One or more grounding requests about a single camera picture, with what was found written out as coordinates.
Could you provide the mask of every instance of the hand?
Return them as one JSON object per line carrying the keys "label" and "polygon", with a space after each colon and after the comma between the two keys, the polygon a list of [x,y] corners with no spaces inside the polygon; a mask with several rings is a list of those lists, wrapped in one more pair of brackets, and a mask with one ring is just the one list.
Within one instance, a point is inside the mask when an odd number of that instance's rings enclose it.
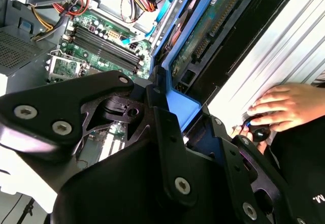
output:
{"label": "hand", "polygon": [[271,124],[277,132],[325,115],[325,89],[307,84],[279,85],[268,90],[248,110],[248,115],[272,114],[254,119],[251,125]]}
{"label": "hand", "polygon": [[[245,136],[246,138],[248,138],[250,141],[253,142],[253,134],[251,132],[249,132],[249,128],[247,126],[245,126],[243,130],[242,130],[241,126],[236,127],[235,130],[231,133],[230,137],[234,138],[237,135]],[[264,154],[264,151],[267,146],[268,146],[267,142],[262,141],[262,142],[259,142],[259,144],[257,145],[257,149],[262,154]]]}

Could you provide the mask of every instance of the black knob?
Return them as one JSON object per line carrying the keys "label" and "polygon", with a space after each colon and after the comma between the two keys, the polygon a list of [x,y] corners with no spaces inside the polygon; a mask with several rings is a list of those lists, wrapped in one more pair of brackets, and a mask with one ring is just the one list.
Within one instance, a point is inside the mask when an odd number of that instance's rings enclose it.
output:
{"label": "black knob", "polygon": [[261,115],[252,116],[245,120],[243,124],[245,126],[248,126],[249,131],[253,134],[253,142],[257,143],[267,140],[271,134],[270,125],[268,124],[258,126],[253,126],[250,124],[250,121],[259,117],[261,117]]}

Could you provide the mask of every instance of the blue cable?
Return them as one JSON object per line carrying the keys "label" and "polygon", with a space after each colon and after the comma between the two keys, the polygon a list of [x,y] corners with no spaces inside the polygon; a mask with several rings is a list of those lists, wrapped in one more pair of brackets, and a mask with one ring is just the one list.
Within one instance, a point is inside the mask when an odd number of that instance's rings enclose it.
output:
{"label": "blue cable", "polygon": [[162,20],[162,18],[164,17],[165,13],[167,12],[170,4],[172,3],[173,0],[166,0],[164,5],[162,6],[161,10],[159,11],[155,21],[154,21],[154,26],[152,27],[152,29],[150,30],[150,32],[148,32],[145,35],[138,35],[136,37],[130,38],[130,39],[126,39],[122,41],[122,44],[126,45],[126,44],[130,44],[130,43],[134,43],[137,41],[141,41],[144,40],[145,38],[151,36],[153,34],[153,32],[156,29],[157,24]]}

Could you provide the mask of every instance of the finger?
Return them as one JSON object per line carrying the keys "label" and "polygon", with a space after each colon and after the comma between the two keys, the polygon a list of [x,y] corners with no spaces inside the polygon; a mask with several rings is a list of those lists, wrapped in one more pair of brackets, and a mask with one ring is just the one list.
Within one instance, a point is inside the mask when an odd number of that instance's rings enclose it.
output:
{"label": "finger", "polygon": [[261,152],[262,154],[264,154],[266,147],[268,146],[266,141],[262,141],[259,142],[259,144],[257,145],[257,149],[259,150],[259,152]]}
{"label": "finger", "polygon": [[253,119],[252,121],[250,121],[250,124],[256,126],[256,125],[280,123],[287,120],[288,120],[287,112],[279,111],[267,116],[262,116],[260,118]]}
{"label": "finger", "polygon": [[268,102],[251,107],[248,109],[248,115],[262,114],[270,111],[286,111],[287,105],[283,101]]}
{"label": "finger", "polygon": [[290,86],[288,84],[278,85],[273,88],[270,88],[268,91],[264,93],[264,95],[269,93],[274,93],[274,92],[286,92],[286,91],[290,91]]}
{"label": "finger", "polygon": [[238,135],[246,137],[248,132],[249,132],[249,128],[247,126],[244,126],[243,129],[238,133]]}
{"label": "finger", "polygon": [[251,141],[253,142],[253,134],[251,132],[248,132],[246,137]]}
{"label": "finger", "polygon": [[275,102],[275,101],[284,101],[287,99],[289,99],[289,94],[287,92],[273,92],[262,96],[257,101],[255,101],[255,103],[252,106],[255,107],[260,104]]}
{"label": "finger", "polygon": [[271,125],[270,129],[276,132],[282,132],[295,126],[297,126],[297,123],[294,121],[283,121],[278,124]]}
{"label": "finger", "polygon": [[235,136],[239,135],[242,130],[241,126],[237,126],[235,130],[231,133],[230,137],[234,138]]}

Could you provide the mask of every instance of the motherboard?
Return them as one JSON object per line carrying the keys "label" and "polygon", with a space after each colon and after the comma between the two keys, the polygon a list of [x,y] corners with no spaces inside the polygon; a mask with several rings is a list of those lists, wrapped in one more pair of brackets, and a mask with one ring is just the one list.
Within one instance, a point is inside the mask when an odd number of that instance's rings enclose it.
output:
{"label": "motherboard", "polygon": [[103,19],[91,11],[75,17],[69,21],[60,45],[64,56],[73,57],[74,62],[57,59],[55,64],[51,64],[50,82],[111,70],[121,71],[132,80],[147,79],[150,69],[149,42],[122,43],[124,39],[136,35],[127,27]]}

